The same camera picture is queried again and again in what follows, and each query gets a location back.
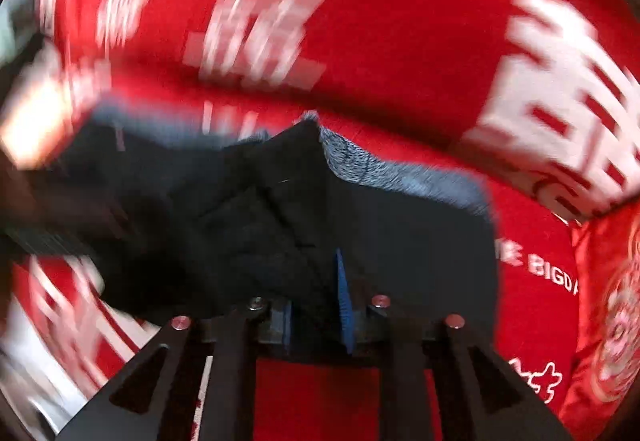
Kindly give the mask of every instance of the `triangular cutout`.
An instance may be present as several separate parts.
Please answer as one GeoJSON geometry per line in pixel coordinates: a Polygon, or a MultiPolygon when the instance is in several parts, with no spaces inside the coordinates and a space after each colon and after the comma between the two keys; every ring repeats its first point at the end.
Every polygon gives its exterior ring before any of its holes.
{"type": "Polygon", "coordinates": [[[137,367],[111,395],[111,403],[137,414],[147,413],[167,352],[166,347],[158,347],[158,350],[145,363],[137,367]]]}
{"type": "Polygon", "coordinates": [[[500,369],[480,349],[470,347],[469,356],[487,414],[494,414],[503,408],[512,407],[522,400],[518,391],[509,384],[500,369]]]}

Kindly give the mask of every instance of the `metal screw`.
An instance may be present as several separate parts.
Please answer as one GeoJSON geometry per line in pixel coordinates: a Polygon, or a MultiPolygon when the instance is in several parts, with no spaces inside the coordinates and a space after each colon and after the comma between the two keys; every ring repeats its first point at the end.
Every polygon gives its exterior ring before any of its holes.
{"type": "Polygon", "coordinates": [[[259,311],[263,307],[264,307],[264,300],[262,300],[262,297],[259,297],[259,296],[254,297],[249,302],[250,311],[259,311]]]}
{"type": "Polygon", "coordinates": [[[460,315],[449,315],[444,319],[444,323],[451,329],[462,329],[465,326],[465,319],[460,315]]]}
{"type": "Polygon", "coordinates": [[[171,326],[176,331],[184,331],[191,326],[191,319],[188,316],[176,316],[171,320],[171,326]]]}
{"type": "Polygon", "coordinates": [[[373,307],[378,309],[386,309],[391,305],[391,299],[387,295],[375,295],[371,299],[373,307]]]}

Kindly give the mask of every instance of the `blue strip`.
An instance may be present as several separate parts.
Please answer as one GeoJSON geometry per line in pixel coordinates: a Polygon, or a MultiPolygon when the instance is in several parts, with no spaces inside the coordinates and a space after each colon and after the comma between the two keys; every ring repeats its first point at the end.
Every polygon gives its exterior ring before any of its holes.
{"type": "Polygon", "coordinates": [[[356,346],[353,306],[351,305],[347,275],[344,272],[344,262],[339,249],[335,252],[335,256],[338,264],[338,305],[340,306],[342,343],[347,348],[347,353],[352,354],[356,346]]]}

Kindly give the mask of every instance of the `black cloth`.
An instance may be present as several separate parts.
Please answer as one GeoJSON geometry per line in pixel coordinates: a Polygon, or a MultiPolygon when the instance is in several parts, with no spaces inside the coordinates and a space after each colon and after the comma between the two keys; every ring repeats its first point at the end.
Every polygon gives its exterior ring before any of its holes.
{"type": "Polygon", "coordinates": [[[338,341],[339,248],[350,289],[363,298],[386,294],[433,320],[457,312],[492,335],[492,225],[442,202],[338,179],[315,122],[220,151],[122,141],[119,150],[112,128],[89,123],[53,167],[112,190],[129,214],[124,240],[84,237],[110,305],[161,324],[285,297],[303,336],[338,341]]]}

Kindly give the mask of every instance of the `folded black garment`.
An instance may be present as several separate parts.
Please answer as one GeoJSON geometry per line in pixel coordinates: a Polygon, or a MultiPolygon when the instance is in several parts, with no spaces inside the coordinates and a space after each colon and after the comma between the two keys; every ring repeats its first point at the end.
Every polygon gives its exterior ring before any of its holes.
{"type": "Polygon", "coordinates": [[[54,172],[122,201],[125,240],[83,239],[103,298],[151,322],[284,297],[305,329],[338,341],[339,250],[350,288],[434,320],[457,312],[492,335],[492,225],[445,202],[338,179],[313,121],[219,151],[170,150],[128,134],[117,146],[113,128],[90,123],[54,172]]]}

